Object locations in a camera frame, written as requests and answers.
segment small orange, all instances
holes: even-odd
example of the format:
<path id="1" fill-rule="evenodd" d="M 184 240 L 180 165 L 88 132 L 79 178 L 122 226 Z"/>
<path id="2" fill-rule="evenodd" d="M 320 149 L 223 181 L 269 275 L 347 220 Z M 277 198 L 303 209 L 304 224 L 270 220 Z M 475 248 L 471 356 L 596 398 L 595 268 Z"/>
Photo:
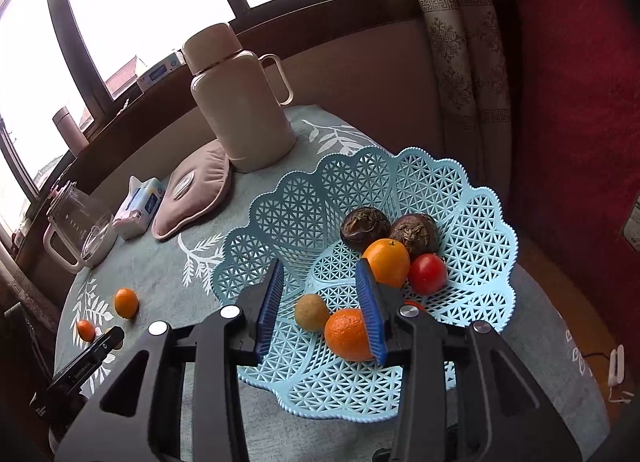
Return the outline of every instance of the small orange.
<path id="1" fill-rule="evenodd" d="M 76 324 L 76 329 L 78 330 L 78 335 L 82 341 L 86 341 L 90 343 L 95 338 L 95 327 L 94 324 L 85 319 L 81 319 Z"/>
<path id="2" fill-rule="evenodd" d="M 373 357 L 359 308 L 343 308 L 332 314 L 324 325 L 324 340 L 331 352 L 346 361 Z"/>
<path id="3" fill-rule="evenodd" d="M 124 319 L 133 318 L 138 311 L 139 304 L 138 296 L 130 288 L 119 289 L 113 297 L 113 307 L 118 315 Z"/>
<path id="4" fill-rule="evenodd" d="M 404 300 L 404 304 L 405 305 L 411 305 L 414 306 L 416 308 L 419 308 L 420 310 L 423 310 L 425 312 L 427 312 L 427 309 L 425 309 L 420 303 L 418 303 L 417 301 L 412 301 L 410 299 L 405 299 Z"/>
<path id="5" fill-rule="evenodd" d="M 369 261 L 377 282 L 393 288 L 401 288 L 404 285 L 411 267 L 411 259 L 401 242 L 391 238 L 380 238 L 362 253 L 362 257 Z"/>

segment lattice pattern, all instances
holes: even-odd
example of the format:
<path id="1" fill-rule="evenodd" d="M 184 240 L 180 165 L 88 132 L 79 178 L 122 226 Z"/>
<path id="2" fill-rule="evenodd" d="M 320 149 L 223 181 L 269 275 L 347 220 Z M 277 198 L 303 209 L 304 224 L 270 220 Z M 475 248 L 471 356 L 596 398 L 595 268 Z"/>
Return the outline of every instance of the lattice pattern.
<path id="1" fill-rule="evenodd" d="M 235 301 L 245 285 L 258 282 L 267 272 L 274 254 L 254 236 L 244 233 L 232 236 L 230 232 L 225 240 L 225 257 L 232 263 L 222 262 L 211 280 L 223 304 Z"/>
<path id="2" fill-rule="evenodd" d="M 496 226 L 494 202 L 473 198 L 450 227 L 444 257 L 452 282 L 482 285 L 504 272 L 513 248 L 510 237 Z"/>
<path id="3" fill-rule="evenodd" d="M 260 366 L 246 366 L 244 373 L 257 381 L 289 379 L 299 371 L 310 344 L 310 334 L 298 325 L 277 320 L 269 353 Z"/>
<path id="4" fill-rule="evenodd" d="M 221 301 L 233 301 L 260 279 L 271 258 L 283 260 L 285 289 L 270 352 L 260 366 L 239 368 L 238 374 L 271 390 L 281 406 L 300 416 L 372 422 L 398 412 L 400 368 L 345 362 L 320 334 L 300 330 L 294 320 L 303 292 L 320 294 L 332 311 L 358 306 L 353 275 L 359 255 L 340 242 L 339 227 L 360 205 L 378 207 L 390 219 L 428 212 L 438 222 L 447 286 L 423 297 L 407 285 L 406 299 L 420 302 L 439 321 L 465 326 L 484 319 L 498 331 L 513 311 L 508 277 L 515 234 L 502 222 L 495 194 L 470 187 L 457 162 L 436 161 L 415 148 L 395 157 L 367 148 L 353 156 L 328 155 L 312 174 L 288 174 L 276 191 L 254 201 L 248 225 L 227 235 L 211 285 Z M 445 375 L 452 388 L 451 363 Z"/>
<path id="5" fill-rule="evenodd" d="M 331 312 L 339 308 L 360 308 L 355 285 L 330 285 L 316 294 L 322 297 Z"/>
<path id="6" fill-rule="evenodd" d="M 445 220 L 462 195 L 460 172 L 449 166 L 432 169 L 430 157 L 407 155 L 398 168 L 398 199 L 402 214 L 428 213 L 436 222 Z"/>
<path id="7" fill-rule="evenodd" d="M 285 265 L 291 269 L 293 275 L 300 280 L 309 272 L 319 253 L 319 251 L 308 249 L 288 248 L 277 243 L 273 244 L 273 249 L 284 260 Z"/>
<path id="8" fill-rule="evenodd" d="M 348 280 L 353 278 L 353 269 L 359 257 L 357 252 L 338 242 L 329 255 L 318 258 L 313 266 L 313 274 L 320 282 Z"/>
<path id="9" fill-rule="evenodd" d="M 281 186 L 281 196 L 263 197 L 255 207 L 255 221 L 277 243 L 323 249 L 324 208 L 315 188 L 303 177 L 292 176 Z"/>
<path id="10" fill-rule="evenodd" d="M 334 155 L 321 171 L 327 196 L 343 214 L 364 205 L 376 207 L 390 218 L 396 214 L 396 208 L 386 203 L 389 171 L 384 152 L 363 155 L 355 165 Z"/>
<path id="11" fill-rule="evenodd" d="M 312 412 L 386 415 L 398 411 L 401 383 L 401 368 L 340 360 L 293 386 L 288 397 L 293 404 Z"/>

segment red tomato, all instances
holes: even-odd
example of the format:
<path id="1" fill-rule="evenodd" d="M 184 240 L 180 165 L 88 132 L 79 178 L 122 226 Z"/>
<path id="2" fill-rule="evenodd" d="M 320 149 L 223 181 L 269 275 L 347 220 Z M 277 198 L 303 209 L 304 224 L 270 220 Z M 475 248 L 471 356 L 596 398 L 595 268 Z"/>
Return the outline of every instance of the red tomato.
<path id="1" fill-rule="evenodd" d="M 437 254 L 422 254 L 411 264 L 407 278 L 415 293 L 433 294 L 447 281 L 447 266 Z"/>

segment pink cushion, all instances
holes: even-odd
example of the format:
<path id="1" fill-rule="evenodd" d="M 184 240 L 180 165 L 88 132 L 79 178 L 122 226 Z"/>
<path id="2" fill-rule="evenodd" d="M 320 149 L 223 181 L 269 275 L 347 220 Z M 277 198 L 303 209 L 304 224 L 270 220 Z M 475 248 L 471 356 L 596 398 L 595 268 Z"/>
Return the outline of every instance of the pink cushion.
<path id="1" fill-rule="evenodd" d="M 217 140 L 191 153 L 171 174 L 151 224 L 154 238 L 166 240 L 184 225 L 215 209 L 225 199 L 230 185 L 229 158 Z"/>

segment bottle lid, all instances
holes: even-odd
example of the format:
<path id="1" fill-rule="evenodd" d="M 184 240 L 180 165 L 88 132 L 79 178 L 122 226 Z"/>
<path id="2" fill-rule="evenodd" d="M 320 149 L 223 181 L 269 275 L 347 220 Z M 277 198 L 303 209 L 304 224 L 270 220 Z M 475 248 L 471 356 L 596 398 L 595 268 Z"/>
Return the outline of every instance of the bottle lid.
<path id="1" fill-rule="evenodd" d="M 66 106 L 60 108 L 56 114 L 53 116 L 53 124 L 58 125 L 58 123 L 65 117 L 69 115 L 69 110 L 66 109 Z"/>
<path id="2" fill-rule="evenodd" d="M 193 75 L 242 50 L 238 36 L 228 23 L 217 23 L 191 36 L 182 53 Z"/>

